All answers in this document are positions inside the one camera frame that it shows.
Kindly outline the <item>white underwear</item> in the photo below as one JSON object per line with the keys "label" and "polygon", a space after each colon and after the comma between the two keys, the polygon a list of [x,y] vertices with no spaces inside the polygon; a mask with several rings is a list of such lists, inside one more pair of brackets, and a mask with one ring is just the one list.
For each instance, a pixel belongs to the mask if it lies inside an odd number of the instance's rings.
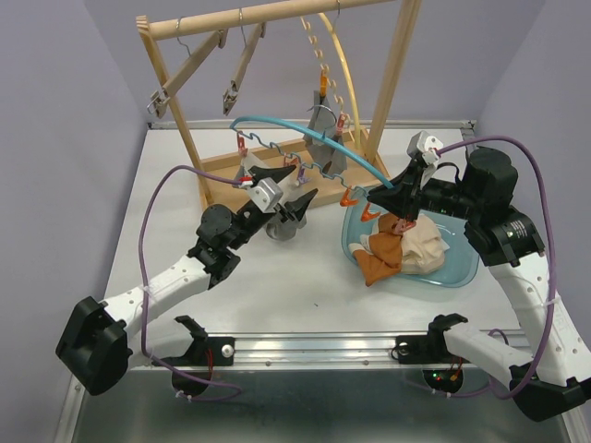
{"label": "white underwear", "polygon": [[436,258],[444,254],[449,245],[442,239],[428,240],[404,240],[402,239],[402,252],[404,258],[427,259]]}

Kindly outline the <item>plain grey underwear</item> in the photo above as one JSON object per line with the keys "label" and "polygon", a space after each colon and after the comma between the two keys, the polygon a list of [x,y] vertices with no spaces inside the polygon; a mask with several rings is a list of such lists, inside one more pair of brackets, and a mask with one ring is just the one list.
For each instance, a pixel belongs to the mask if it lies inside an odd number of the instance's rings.
{"label": "plain grey underwear", "polygon": [[[337,118],[332,111],[329,100],[326,96],[322,96],[319,90],[314,91],[313,105],[309,110],[312,115],[308,123],[308,129],[318,132],[321,136],[335,142],[342,141],[342,137],[336,135]],[[306,148],[312,161],[321,166],[324,174],[341,174],[346,170],[346,157],[342,152],[335,150],[321,140],[307,135],[304,135],[303,139],[306,142]]]}

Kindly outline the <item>beige cotton underwear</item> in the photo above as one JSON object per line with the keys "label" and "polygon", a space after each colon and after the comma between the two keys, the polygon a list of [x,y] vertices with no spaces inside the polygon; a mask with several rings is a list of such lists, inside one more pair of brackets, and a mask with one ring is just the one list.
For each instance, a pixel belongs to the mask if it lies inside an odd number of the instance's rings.
{"label": "beige cotton underwear", "polygon": [[426,275],[441,268],[445,252],[436,224],[424,214],[416,221],[385,214],[370,239],[372,252],[387,266],[403,274]]}

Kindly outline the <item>orange and cream underwear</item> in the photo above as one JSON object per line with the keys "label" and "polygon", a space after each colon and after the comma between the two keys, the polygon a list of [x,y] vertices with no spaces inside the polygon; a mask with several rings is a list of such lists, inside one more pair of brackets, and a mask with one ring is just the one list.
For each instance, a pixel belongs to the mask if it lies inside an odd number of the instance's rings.
{"label": "orange and cream underwear", "polygon": [[367,287],[402,272],[402,236],[393,233],[362,235],[363,240],[348,246]]}

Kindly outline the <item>yellow plastic hanger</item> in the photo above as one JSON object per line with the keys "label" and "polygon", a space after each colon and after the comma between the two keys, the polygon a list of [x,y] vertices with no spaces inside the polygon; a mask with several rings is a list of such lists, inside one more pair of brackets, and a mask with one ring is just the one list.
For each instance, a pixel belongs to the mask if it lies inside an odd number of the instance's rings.
{"label": "yellow plastic hanger", "polygon": [[344,118],[344,132],[354,143],[355,149],[361,152],[363,148],[361,139],[363,126],[360,121],[356,89],[344,47],[336,31],[336,24],[325,13],[318,13],[318,18],[332,42],[333,59],[329,59],[323,51],[324,46],[310,20],[307,17],[300,16],[299,21],[307,34],[314,56],[320,65],[320,76],[325,83],[325,90],[331,93],[338,114]]}

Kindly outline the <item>grey and cream underwear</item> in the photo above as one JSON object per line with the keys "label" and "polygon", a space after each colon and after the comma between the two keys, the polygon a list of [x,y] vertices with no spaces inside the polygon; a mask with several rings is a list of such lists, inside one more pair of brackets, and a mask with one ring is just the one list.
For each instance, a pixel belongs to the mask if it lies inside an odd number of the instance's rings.
{"label": "grey and cream underwear", "polygon": [[[240,166],[235,179],[241,179],[254,173],[254,168],[270,170],[271,166],[261,160],[250,151],[241,156]],[[265,225],[266,234],[276,241],[288,241],[296,236],[296,233],[307,223],[308,207],[313,199],[309,192],[304,190],[304,185],[296,178],[295,173],[277,182],[283,191],[280,200],[281,205],[291,203],[295,207],[295,216],[277,214]]]}

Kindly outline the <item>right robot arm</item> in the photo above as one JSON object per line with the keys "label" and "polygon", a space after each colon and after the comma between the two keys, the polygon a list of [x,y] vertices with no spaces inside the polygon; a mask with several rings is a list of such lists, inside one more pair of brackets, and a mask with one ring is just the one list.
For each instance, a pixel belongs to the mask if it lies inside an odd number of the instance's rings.
{"label": "right robot arm", "polygon": [[530,420],[542,422],[590,399],[590,351],[556,292],[549,243],[512,204],[518,172],[508,155],[479,147],[462,177],[423,178],[415,154],[402,173],[368,193],[370,203],[408,222],[425,211],[464,221],[464,235],[507,296],[531,353],[474,328],[459,314],[438,315],[423,335],[404,335],[394,351],[402,364],[443,364],[454,357],[478,366],[508,390]]}

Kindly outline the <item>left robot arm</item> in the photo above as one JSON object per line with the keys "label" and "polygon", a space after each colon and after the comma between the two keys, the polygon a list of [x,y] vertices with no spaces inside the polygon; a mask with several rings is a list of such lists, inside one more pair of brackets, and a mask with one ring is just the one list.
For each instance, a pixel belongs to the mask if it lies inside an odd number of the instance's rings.
{"label": "left robot arm", "polygon": [[253,166],[231,185],[247,193],[247,202],[232,211],[212,204],[201,215],[197,243],[175,264],[150,278],[144,263],[139,265],[142,282],[117,296],[97,301],[88,296],[73,308],[56,345],[55,354],[92,396],[115,386],[135,356],[128,342],[140,340],[139,354],[149,362],[170,370],[198,385],[200,390],[215,385],[173,366],[171,359],[158,358],[147,343],[147,328],[188,298],[209,291],[226,280],[240,262],[235,251],[271,222],[299,227],[310,203],[318,194],[311,189],[291,196],[285,181],[294,167]]}

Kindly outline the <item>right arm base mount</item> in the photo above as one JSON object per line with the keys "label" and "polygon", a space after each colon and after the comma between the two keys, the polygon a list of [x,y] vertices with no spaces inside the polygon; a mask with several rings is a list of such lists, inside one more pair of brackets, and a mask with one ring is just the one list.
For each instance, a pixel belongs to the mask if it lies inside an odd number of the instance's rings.
{"label": "right arm base mount", "polygon": [[450,364],[456,355],[449,352],[444,332],[468,319],[457,313],[437,315],[424,334],[406,334],[395,338],[391,358],[401,365]]}

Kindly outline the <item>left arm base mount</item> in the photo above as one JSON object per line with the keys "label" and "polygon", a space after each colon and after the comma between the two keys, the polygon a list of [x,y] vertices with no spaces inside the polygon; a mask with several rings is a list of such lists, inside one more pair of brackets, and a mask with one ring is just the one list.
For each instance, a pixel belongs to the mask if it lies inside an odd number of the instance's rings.
{"label": "left arm base mount", "polygon": [[174,366],[231,366],[234,364],[235,337],[211,335],[195,319],[183,315],[175,318],[182,329],[163,338],[156,356]]}

